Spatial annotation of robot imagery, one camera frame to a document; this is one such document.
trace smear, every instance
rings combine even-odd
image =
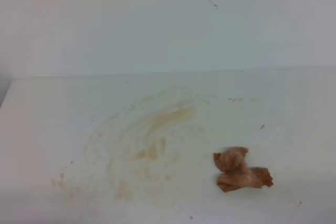
[[[251,118],[251,103],[237,106],[232,101],[184,87],[134,101],[102,122],[82,157],[51,183],[65,193],[68,208],[82,216],[116,201],[155,208],[192,201],[204,178],[213,174],[206,154],[234,146],[256,130],[255,125],[250,132],[241,127]]]

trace food residue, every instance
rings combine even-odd
[[[243,99],[244,99],[244,98],[235,98],[235,99],[233,99],[232,101],[233,101],[233,102],[235,102],[235,101],[241,102]]]
[[[145,168],[143,169],[143,173],[144,173],[145,178],[146,178],[147,180],[151,180],[151,179],[152,179],[151,171],[150,171],[149,167],[145,167]]]
[[[245,156],[248,149],[235,147],[223,153],[214,153],[216,167],[223,172],[217,179],[217,185],[223,192],[238,190],[243,187],[261,188],[272,186],[273,178],[267,168],[248,168]]]

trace white countertop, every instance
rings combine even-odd
[[[0,220],[335,223],[334,80],[315,67],[13,81]],[[274,186],[221,192],[212,153],[229,146]]]

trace white surface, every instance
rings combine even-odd
[[[335,79],[335,68],[315,67],[14,81],[0,109],[0,219],[335,223]],[[141,98],[171,86],[186,88],[169,89],[139,105]],[[191,99],[193,117],[162,130],[170,137],[166,156],[149,164],[158,173],[170,172],[171,181],[147,181],[132,170],[145,163],[128,159],[125,152],[142,148],[137,119],[186,98]],[[118,111],[118,118],[110,118]],[[196,126],[204,131],[193,132]],[[121,138],[116,136],[125,129],[117,144]],[[185,138],[177,142],[171,134]],[[214,184],[218,171],[211,153],[227,146],[249,147],[249,165],[268,167],[275,185],[222,193]],[[180,158],[174,165],[169,158],[176,154]],[[114,184],[104,184],[109,155],[114,158]],[[51,184],[65,165],[65,179],[83,190],[75,202]],[[130,190],[127,201],[112,197],[119,178]],[[157,194],[152,191],[156,183],[161,186]]]
[[[0,73],[334,65],[335,2],[0,0]]]

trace food scrap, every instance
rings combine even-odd
[[[245,156],[248,149],[235,147],[223,153],[214,153],[216,167],[223,172],[217,179],[217,186],[223,191],[238,190],[243,187],[261,188],[272,186],[273,178],[267,168],[248,168]]]

